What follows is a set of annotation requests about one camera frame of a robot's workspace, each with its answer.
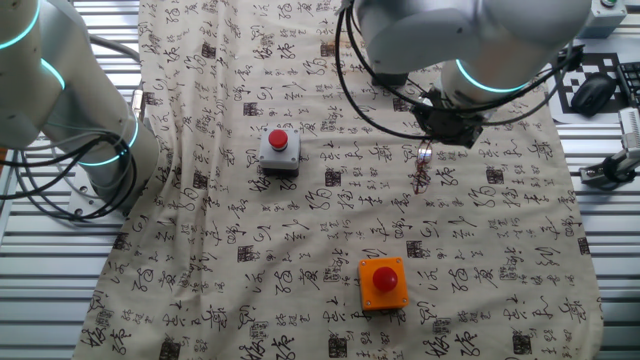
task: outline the black cable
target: black cable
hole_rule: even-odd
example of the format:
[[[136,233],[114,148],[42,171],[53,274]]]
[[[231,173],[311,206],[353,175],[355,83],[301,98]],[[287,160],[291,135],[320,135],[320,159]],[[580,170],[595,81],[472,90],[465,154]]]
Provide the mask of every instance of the black cable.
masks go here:
[[[553,69],[544,69],[544,70],[540,70],[540,72],[539,72],[539,73],[537,73],[535,77],[538,77],[538,76],[540,76],[540,75],[542,75],[542,74],[544,74],[544,73],[546,73],[546,72],[549,72],[549,71],[551,71],[551,70],[553,70]]]
[[[345,11],[341,11],[340,15],[338,15],[338,25],[337,25],[338,27],[336,30],[336,40],[335,40],[336,41],[335,59],[336,59],[336,67],[338,70],[338,80],[340,81],[340,86],[342,87],[342,90],[344,90],[344,95],[346,96],[347,101],[349,101],[349,104],[351,104],[351,106],[353,107],[353,110],[355,110],[358,116],[360,116],[364,121],[366,121],[367,124],[389,135],[394,135],[394,136],[397,136],[403,139],[409,139],[409,140],[432,140],[430,136],[409,135],[409,134],[399,133],[391,129],[387,129],[386,127],[379,125],[378,123],[373,121],[364,112],[362,112],[362,110],[360,110],[356,102],[351,97],[351,94],[349,94],[347,83],[345,82],[344,75],[342,74],[342,66],[340,65],[340,32],[342,31],[342,22],[344,21],[344,16],[345,16]]]
[[[353,21],[353,26],[356,28],[356,30],[358,31],[358,34],[362,35],[362,32],[360,31],[360,28],[358,27],[358,24],[356,24],[356,17],[353,16],[353,6],[351,7],[351,21]]]
[[[426,94],[426,93],[427,93],[427,90],[423,89],[423,88],[422,88],[422,87],[421,87],[417,82],[415,82],[415,81],[413,81],[413,80],[411,80],[411,79],[409,79],[409,78],[407,78],[407,82],[409,82],[409,84],[411,84],[411,85],[413,85],[413,86],[417,87],[417,88],[418,88],[418,90],[422,91],[422,93],[423,93],[423,94]]]
[[[573,42],[569,45],[569,49],[568,49],[568,54],[567,55],[571,55],[571,51],[573,50]],[[537,113],[538,111],[540,111],[540,109],[542,109],[545,105],[547,105],[549,103],[549,101],[551,101],[551,98],[555,95],[556,92],[558,92],[558,89],[560,87],[560,83],[562,83],[564,76],[566,75],[568,68],[571,67],[571,64],[566,65],[565,68],[562,69],[560,75],[556,75],[556,84],[553,86],[553,89],[547,94],[545,95],[544,99],[536,106],[534,106],[531,110],[527,111],[524,114],[518,115],[514,118],[508,119],[508,120],[502,120],[502,121],[489,121],[489,122],[484,122],[481,124],[481,126],[500,126],[500,125],[508,125],[508,124],[513,124],[513,123],[517,123],[518,121],[524,120],[526,118],[528,118],[529,116]],[[540,74],[542,74],[544,71],[539,72],[536,76],[539,76]]]
[[[17,163],[17,162],[13,162],[13,161],[4,161],[4,160],[0,160],[0,165],[6,165],[6,166],[11,166],[11,167],[41,167],[41,166],[49,166],[49,165],[55,165],[57,163],[62,162],[62,160],[66,160],[69,158],[72,158],[80,153],[82,153],[83,151],[87,150],[86,152],[83,153],[86,154],[88,152],[88,150],[91,150],[94,146],[96,146],[99,142],[102,142],[104,140],[100,140],[100,137],[91,140],[90,142],[84,144],[83,146],[70,151],[62,156],[59,156],[55,159],[52,160],[47,160],[47,161],[43,161],[43,162],[39,162],[39,163],[30,163],[30,164],[25,164],[25,163]]]
[[[356,57],[362,63],[362,66],[365,68],[365,70],[367,70],[369,75],[371,75],[371,77],[373,79],[375,79],[376,82],[378,82],[380,84],[380,86],[382,86],[385,90],[389,91],[390,93],[392,93],[393,95],[399,97],[400,99],[402,99],[402,100],[404,100],[404,101],[416,106],[417,108],[424,109],[424,110],[437,110],[437,111],[441,111],[441,112],[444,112],[444,113],[463,114],[463,113],[477,113],[477,112],[481,112],[481,111],[494,109],[496,107],[499,107],[499,106],[502,106],[504,104],[507,104],[510,101],[515,100],[515,99],[517,99],[519,97],[522,97],[522,96],[526,95],[527,93],[531,92],[532,90],[537,88],[539,85],[541,85],[542,83],[547,81],[551,76],[554,76],[560,70],[562,70],[565,66],[570,64],[570,62],[573,61],[573,59],[575,57],[579,56],[579,52],[576,52],[570,58],[565,59],[558,66],[554,67],[548,74],[546,74],[542,78],[538,79],[537,81],[531,83],[528,87],[526,87],[524,89],[521,89],[519,91],[516,91],[516,92],[514,92],[512,94],[509,94],[509,95],[505,96],[504,98],[502,98],[500,100],[497,100],[497,101],[495,101],[493,103],[490,103],[490,104],[487,104],[487,105],[483,105],[483,106],[479,106],[479,107],[465,108],[465,109],[450,109],[450,108],[434,107],[434,106],[426,105],[426,104],[423,104],[421,102],[415,101],[415,100],[413,100],[413,99],[411,99],[411,98],[399,93],[398,91],[396,91],[392,87],[386,85],[384,83],[384,81],[381,81],[381,79],[378,77],[378,75],[373,71],[373,69],[369,66],[369,64],[364,59],[364,56],[360,52],[360,50],[359,50],[359,48],[358,48],[358,46],[356,44],[355,38],[353,37],[353,29],[351,28],[351,21],[350,21],[351,9],[345,9],[345,10],[343,10],[343,12],[346,12],[346,16],[347,16],[347,21],[346,21],[347,22],[347,35],[349,36],[349,41],[351,42],[351,46],[353,47],[353,50],[356,53]]]
[[[127,192],[127,194],[125,194],[125,196],[122,198],[122,200],[116,204],[115,206],[113,206],[110,210],[105,211],[109,206],[112,206],[113,203],[116,201],[116,199],[118,198],[118,195],[120,194],[120,191],[122,190],[122,184],[124,183],[124,181],[126,180],[126,177],[122,179],[122,181],[118,184],[116,190],[114,191],[113,196],[109,199],[109,201],[107,201],[101,208],[99,208],[98,210],[88,214],[88,215],[76,215],[74,213],[68,212],[62,208],[60,208],[59,206],[57,206],[55,203],[53,203],[51,200],[49,200],[48,197],[46,197],[45,195],[42,194],[38,194],[38,196],[40,196],[46,203],[48,203],[49,205],[51,205],[54,209],[58,210],[61,214],[55,214],[52,213],[50,211],[47,211],[46,209],[42,208],[41,206],[39,206],[39,204],[37,203],[37,201],[35,199],[33,199],[31,196],[27,196],[29,198],[29,200],[31,201],[31,203],[33,203],[34,206],[36,206],[40,211],[42,211],[43,213],[56,218],[56,219],[62,219],[62,220],[70,220],[70,221],[84,221],[84,220],[89,220],[89,219],[95,219],[95,218],[99,218],[99,217],[103,217],[106,216],[108,214],[110,214],[111,212],[115,211],[131,194],[131,192],[133,191],[133,188],[135,187],[135,183],[137,181],[137,169],[136,169],[136,164],[135,164],[135,160],[133,159],[133,155],[131,154],[131,152],[129,151],[129,147],[126,145],[126,143],[122,142],[120,143],[120,145],[123,147],[123,149],[118,149],[116,148],[116,153],[127,153],[129,154],[128,156],[128,161],[131,161],[132,166],[134,167],[133,170],[133,176],[132,176],[132,182],[131,185],[129,187],[129,190]],[[23,161],[26,163],[26,158],[24,156],[24,152],[21,152],[22,157],[23,157]],[[122,160],[121,162],[123,164],[127,164],[127,161],[124,161],[125,159],[121,156],[120,157]],[[123,171],[127,171],[128,166],[124,166],[123,167]],[[27,177],[29,178],[29,181],[31,182],[31,185],[34,188],[37,188],[37,184],[35,183],[35,180],[33,179],[33,176],[31,174],[31,170],[29,170],[29,168],[25,168],[25,172],[27,174]],[[24,181],[22,180],[22,177],[20,176],[19,172],[16,172],[17,176],[18,176],[18,181],[20,182],[20,186],[22,187],[23,191],[26,191],[26,186],[24,185]]]
[[[106,49],[113,50],[121,54],[127,55],[131,59],[133,59],[135,62],[140,63],[140,53],[138,53],[137,51],[133,50],[132,48],[122,43],[107,40],[98,35],[89,35],[89,41],[94,45],[102,46]]]
[[[99,142],[99,140],[100,140],[100,138],[96,139],[96,140],[92,140],[91,142],[89,142],[87,144],[95,145],[95,144],[97,144]],[[62,180],[62,178],[65,177],[71,171],[71,169],[80,161],[82,156],[86,155],[89,152],[89,150],[91,150],[91,147],[88,147],[88,148],[84,149],[82,152],[80,152],[80,154],[78,154],[78,156],[75,157],[73,159],[73,161],[71,161],[71,163],[60,174],[58,174],[58,176],[56,176],[53,180],[51,180],[50,182],[46,183],[45,185],[42,185],[41,187],[33,189],[31,191],[24,192],[22,194],[0,195],[0,200],[22,199],[22,198],[26,198],[26,197],[33,196],[33,195],[38,195],[42,191],[45,191],[45,190],[49,189],[53,185],[57,184],[60,180]]]
[[[46,211],[45,209],[42,209],[39,206],[39,204],[37,204],[37,202],[34,201],[34,199],[31,198],[31,197],[34,196],[34,195],[40,195],[41,192],[43,192],[43,191],[49,189],[50,187],[54,186],[55,184],[57,184],[64,176],[66,176],[71,171],[71,169],[82,159],[82,157],[84,155],[86,155],[94,146],[96,146],[100,142],[105,142],[105,141],[111,143],[114,146],[120,144],[120,146],[124,150],[121,150],[120,148],[116,147],[116,153],[122,153],[122,151],[126,151],[127,153],[130,154],[130,150],[129,150],[129,147],[127,146],[127,144],[122,142],[121,139],[119,137],[117,137],[116,135],[114,135],[114,134],[101,135],[97,139],[94,139],[91,142],[87,143],[85,146],[81,147],[82,151],[73,159],[73,161],[60,174],[58,174],[58,176],[56,176],[49,183],[47,183],[47,184],[45,184],[45,185],[43,185],[41,187],[36,187],[35,189],[33,189],[31,191],[26,191],[26,187],[23,186],[23,190],[25,192],[23,192],[22,194],[1,195],[0,196],[0,200],[15,200],[15,199],[21,199],[21,198],[25,198],[26,197],[26,198],[29,198],[29,200],[31,200],[32,203],[34,203],[34,205],[38,209],[40,209],[41,211],[44,211],[47,214],[50,214],[50,212]],[[114,196],[110,199],[110,201],[105,203],[105,205],[103,207],[101,207],[100,209],[98,209],[98,210],[94,211],[93,213],[91,213],[89,215],[86,215],[86,216],[78,216],[78,215],[72,214],[73,218],[71,218],[71,216],[69,216],[69,218],[67,218],[67,217],[64,217],[64,218],[68,219],[68,220],[95,219],[95,218],[105,216],[105,215],[115,211],[120,205],[122,205],[127,200],[129,195],[131,195],[131,193],[133,192],[133,189],[134,189],[136,181],[137,181],[137,167],[136,167],[135,159],[133,158],[132,155],[130,155],[128,160],[131,161],[131,164],[133,165],[132,182],[131,182],[131,185],[130,185],[127,193],[125,194],[125,196],[116,205],[114,205],[112,209],[110,209],[110,210],[105,212],[105,209],[107,207],[109,207],[110,205],[112,205],[113,202],[115,202],[115,199],[117,198],[117,195],[120,193],[120,190],[122,189],[122,183],[125,180],[124,178],[123,178],[122,182],[120,184],[118,184],[118,188],[116,189],[116,191],[114,193]],[[122,158],[121,161],[123,162],[123,164],[126,164],[126,161],[124,160],[124,158]],[[71,215],[70,213],[67,213],[63,209],[58,208],[54,204],[51,204],[51,203],[49,203],[49,204],[53,205],[54,208],[57,208],[58,210],[62,210],[63,213],[66,213],[67,215]]]

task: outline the teal light ring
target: teal light ring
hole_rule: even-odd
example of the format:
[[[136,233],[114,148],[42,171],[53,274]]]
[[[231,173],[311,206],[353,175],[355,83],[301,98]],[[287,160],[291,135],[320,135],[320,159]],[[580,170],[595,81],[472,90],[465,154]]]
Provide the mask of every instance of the teal light ring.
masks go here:
[[[469,80],[470,83],[472,83],[473,85],[475,85],[476,87],[478,87],[478,88],[480,88],[480,89],[482,89],[484,91],[504,94],[504,93],[510,93],[510,92],[518,91],[518,90],[522,89],[523,87],[527,86],[527,83],[524,83],[521,86],[515,87],[513,89],[497,89],[497,88],[492,88],[492,87],[489,87],[489,86],[486,86],[486,85],[482,85],[478,81],[476,81],[474,78],[472,78],[471,75],[469,75],[469,73],[462,67],[462,63],[460,62],[460,60],[456,59],[456,64],[458,64],[458,69],[460,70],[462,75],[464,75],[464,77],[467,80]]]
[[[29,26],[25,29],[25,31],[23,31],[20,35],[14,37],[13,39],[7,41],[4,44],[0,44],[0,50],[6,49],[9,46],[24,39],[24,37],[27,36],[31,32],[31,30],[33,30],[33,27],[36,26],[36,23],[38,22],[38,17],[40,16],[40,0],[36,0],[36,1],[38,2],[38,5],[36,7],[36,15],[33,17],[33,20],[31,20],[31,24],[29,24]]]
[[[58,70],[56,70],[53,66],[51,66],[51,64],[49,64],[45,59],[41,59],[41,63],[45,69],[49,70],[49,72],[53,74],[53,76],[55,76],[56,79],[58,79],[58,82],[60,83],[62,90],[64,90],[66,84],[64,83],[64,79],[62,78],[62,75],[60,75]]]
[[[136,129],[133,132],[133,138],[131,139],[131,142],[129,143],[129,149],[131,149],[131,147],[133,147],[133,144],[135,144],[136,142],[136,138],[138,137],[138,127],[140,125],[138,124],[138,121],[136,121]],[[78,162],[78,164],[82,165],[82,166],[102,166],[102,165],[107,165],[107,164],[111,164],[112,162],[118,160],[120,158],[120,156],[124,155],[126,153],[126,150],[123,150],[120,154],[112,157],[109,160],[103,161],[103,162],[99,162],[99,163],[83,163],[83,162]]]

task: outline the beige fabric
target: beige fabric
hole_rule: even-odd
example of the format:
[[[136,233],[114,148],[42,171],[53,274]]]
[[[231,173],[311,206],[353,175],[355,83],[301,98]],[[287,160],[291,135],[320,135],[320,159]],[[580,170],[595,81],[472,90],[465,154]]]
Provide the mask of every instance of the beige fabric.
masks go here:
[[[373,131],[338,86],[337,6],[142,1],[147,114],[162,151],[74,358],[595,356],[599,292],[548,109],[487,129],[472,150],[434,145],[432,184],[416,196],[418,142]],[[368,114],[416,132],[406,104],[341,53]],[[437,75],[411,78],[428,87]],[[299,177],[260,175],[264,126],[300,131]],[[340,185],[328,186],[335,173]],[[358,261],[394,256],[409,305],[363,313]]]

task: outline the robotic arm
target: robotic arm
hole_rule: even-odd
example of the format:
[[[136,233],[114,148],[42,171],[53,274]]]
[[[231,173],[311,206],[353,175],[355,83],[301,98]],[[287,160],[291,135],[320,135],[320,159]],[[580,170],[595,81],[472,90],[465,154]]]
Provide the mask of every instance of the robotic arm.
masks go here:
[[[355,0],[370,64],[387,85],[446,61],[427,105],[473,109],[524,88],[584,26],[591,0]],[[416,112],[427,133],[471,147],[461,119],[491,112]]]
[[[43,132],[64,152],[92,140],[78,135],[117,134],[136,160],[137,179],[110,144],[79,162],[105,199],[118,195],[109,185],[122,179],[135,181],[133,193],[139,193],[157,161],[154,135],[98,65],[87,28],[66,0],[0,2],[0,129],[0,146],[25,149]],[[123,207],[134,202],[127,199]]]

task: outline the aluminum grating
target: aluminum grating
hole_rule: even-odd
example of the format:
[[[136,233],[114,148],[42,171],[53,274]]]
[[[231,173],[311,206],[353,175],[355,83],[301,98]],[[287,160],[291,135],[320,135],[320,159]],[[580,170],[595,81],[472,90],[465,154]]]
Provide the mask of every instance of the aluminum grating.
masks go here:
[[[618,29],[640,37],[640,9]],[[137,50],[138,1],[76,1],[89,32]],[[140,66],[94,47],[98,62],[129,100]],[[617,125],[558,125],[602,291],[605,333],[598,360],[640,359],[640,180],[605,193],[583,186],[578,168],[621,149]],[[51,157],[46,152],[34,157]],[[57,173],[36,169],[38,183]],[[46,192],[67,205],[61,183]],[[31,226],[41,224],[38,228]],[[70,359],[98,275],[119,224],[71,227],[42,215],[28,200],[0,213],[0,359]]]

